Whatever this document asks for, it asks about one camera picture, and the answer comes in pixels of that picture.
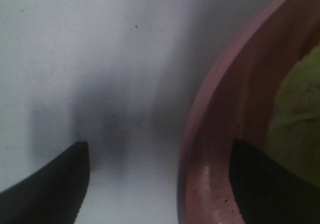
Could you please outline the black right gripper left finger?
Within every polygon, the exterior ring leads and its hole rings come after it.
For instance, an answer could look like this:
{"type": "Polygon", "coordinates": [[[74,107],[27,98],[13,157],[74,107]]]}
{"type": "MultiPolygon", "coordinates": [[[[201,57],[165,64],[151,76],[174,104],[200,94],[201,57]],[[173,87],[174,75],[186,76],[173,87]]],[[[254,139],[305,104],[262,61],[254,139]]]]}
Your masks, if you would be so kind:
{"type": "Polygon", "coordinates": [[[76,142],[0,193],[2,224],[73,224],[90,181],[89,145],[76,142]]]}

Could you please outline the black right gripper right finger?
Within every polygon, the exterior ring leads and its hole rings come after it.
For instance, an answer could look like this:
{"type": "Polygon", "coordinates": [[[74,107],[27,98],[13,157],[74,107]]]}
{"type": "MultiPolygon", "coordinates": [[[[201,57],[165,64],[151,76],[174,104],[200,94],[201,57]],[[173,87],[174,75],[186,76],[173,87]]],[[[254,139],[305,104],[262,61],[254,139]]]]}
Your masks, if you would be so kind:
{"type": "Polygon", "coordinates": [[[246,224],[320,222],[320,189],[245,140],[232,144],[229,181],[246,224]]]}

